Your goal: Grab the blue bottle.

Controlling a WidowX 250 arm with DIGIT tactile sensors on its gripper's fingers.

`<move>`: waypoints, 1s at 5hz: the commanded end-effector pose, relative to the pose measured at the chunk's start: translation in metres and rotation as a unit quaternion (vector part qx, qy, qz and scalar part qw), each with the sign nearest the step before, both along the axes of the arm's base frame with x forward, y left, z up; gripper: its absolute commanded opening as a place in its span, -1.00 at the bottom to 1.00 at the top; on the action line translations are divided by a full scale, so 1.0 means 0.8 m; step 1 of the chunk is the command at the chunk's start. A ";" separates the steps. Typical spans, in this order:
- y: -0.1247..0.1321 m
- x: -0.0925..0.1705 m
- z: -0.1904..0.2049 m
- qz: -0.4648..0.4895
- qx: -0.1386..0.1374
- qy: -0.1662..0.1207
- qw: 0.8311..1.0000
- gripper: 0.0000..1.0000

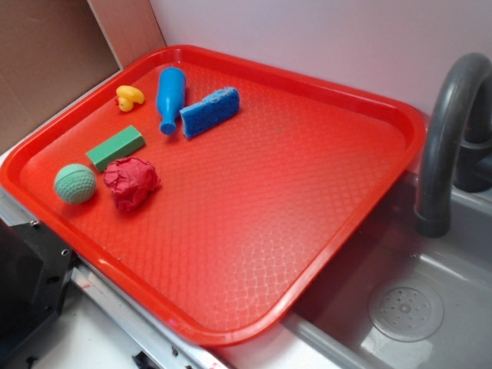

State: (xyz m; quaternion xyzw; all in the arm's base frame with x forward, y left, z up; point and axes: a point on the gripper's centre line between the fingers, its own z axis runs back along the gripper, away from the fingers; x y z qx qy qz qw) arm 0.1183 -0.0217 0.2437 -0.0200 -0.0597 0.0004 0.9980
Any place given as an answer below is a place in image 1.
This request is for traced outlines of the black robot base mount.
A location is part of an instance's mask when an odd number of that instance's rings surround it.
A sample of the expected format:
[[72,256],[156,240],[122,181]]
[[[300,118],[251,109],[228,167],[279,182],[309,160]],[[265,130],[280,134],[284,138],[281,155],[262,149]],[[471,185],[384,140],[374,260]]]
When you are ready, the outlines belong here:
[[56,320],[72,249],[44,224],[1,223],[1,356]]

